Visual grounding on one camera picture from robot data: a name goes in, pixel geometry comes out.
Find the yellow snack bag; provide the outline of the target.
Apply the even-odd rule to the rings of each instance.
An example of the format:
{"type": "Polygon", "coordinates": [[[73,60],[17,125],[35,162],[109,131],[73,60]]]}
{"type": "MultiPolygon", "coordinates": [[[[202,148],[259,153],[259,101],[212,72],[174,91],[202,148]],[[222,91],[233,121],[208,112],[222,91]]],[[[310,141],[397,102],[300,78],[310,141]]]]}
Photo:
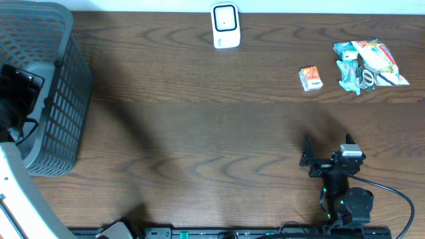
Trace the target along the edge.
{"type": "Polygon", "coordinates": [[[351,41],[363,59],[363,65],[377,76],[377,86],[409,86],[410,83],[400,72],[388,47],[379,39],[351,41]]]}

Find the black round-logo packet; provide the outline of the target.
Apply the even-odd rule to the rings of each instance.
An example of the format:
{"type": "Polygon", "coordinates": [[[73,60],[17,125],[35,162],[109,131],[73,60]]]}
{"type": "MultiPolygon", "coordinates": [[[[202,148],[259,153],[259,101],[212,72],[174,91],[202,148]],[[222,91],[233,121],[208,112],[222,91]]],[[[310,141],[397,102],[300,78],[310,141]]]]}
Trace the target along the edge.
{"type": "Polygon", "coordinates": [[[373,91],[375,89],[375,80],[377,74],[364,66],[356,69],[355,84],[362,90],[373,91]]]}

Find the orange small box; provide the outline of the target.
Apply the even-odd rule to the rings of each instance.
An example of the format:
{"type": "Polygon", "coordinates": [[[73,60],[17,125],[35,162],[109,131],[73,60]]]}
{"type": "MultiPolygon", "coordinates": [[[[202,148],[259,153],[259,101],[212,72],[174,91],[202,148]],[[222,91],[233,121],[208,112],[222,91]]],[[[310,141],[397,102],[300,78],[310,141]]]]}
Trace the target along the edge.
{"type": "Polygon", "coordinates": [[[299,77],[301,80],[301,85],[303,86],[305,92],[319,90],[323,87],[323,82],[319,77],[319,73],[316,66],[302,68],[299,71],[299,77]]]}

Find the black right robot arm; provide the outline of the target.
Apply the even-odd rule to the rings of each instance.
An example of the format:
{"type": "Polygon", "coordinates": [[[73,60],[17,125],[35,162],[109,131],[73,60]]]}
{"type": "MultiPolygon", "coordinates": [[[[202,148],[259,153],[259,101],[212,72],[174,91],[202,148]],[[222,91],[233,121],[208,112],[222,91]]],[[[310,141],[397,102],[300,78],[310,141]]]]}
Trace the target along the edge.
{"type": "Polygon", "coordinates": [[[349,134],[345,143],[327,159],[316,157],[313,142],[306,137],[299,165],[309,167],[309,177],[323,181],[320,205],[328,214],[329,222],[324,226],[327,234],[336,228],[361,227],[371,221],[373,193],[349,186],[349,178],[360,171],[365,159],[366,155],[349,134]]]}

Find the teal snack packet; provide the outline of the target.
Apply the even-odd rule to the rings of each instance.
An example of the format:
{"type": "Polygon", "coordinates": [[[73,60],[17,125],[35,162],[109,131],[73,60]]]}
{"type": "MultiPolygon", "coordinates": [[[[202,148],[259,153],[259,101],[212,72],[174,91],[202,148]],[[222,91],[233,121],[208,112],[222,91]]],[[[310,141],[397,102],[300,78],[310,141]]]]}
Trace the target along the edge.
{"type": "Polygon", "coordinates": [[[355,60],[337,60],[336,64],[341,71],[339,85],[346,91],[355,92],[360,95],[361,89],[356,83],[356,70],[359,65],[355,60]]]}

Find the teal small box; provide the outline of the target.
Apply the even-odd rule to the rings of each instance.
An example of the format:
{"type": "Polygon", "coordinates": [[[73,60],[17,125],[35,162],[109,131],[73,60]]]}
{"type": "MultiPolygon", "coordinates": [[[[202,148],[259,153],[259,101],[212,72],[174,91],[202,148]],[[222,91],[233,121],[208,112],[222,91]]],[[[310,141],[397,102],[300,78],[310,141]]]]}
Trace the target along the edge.
{"type": "Polygon", "coordinates": [[[359,55],[359,52],[351,42],[335,43],[333,50],[341,60],[356,60],[359,55]]]}

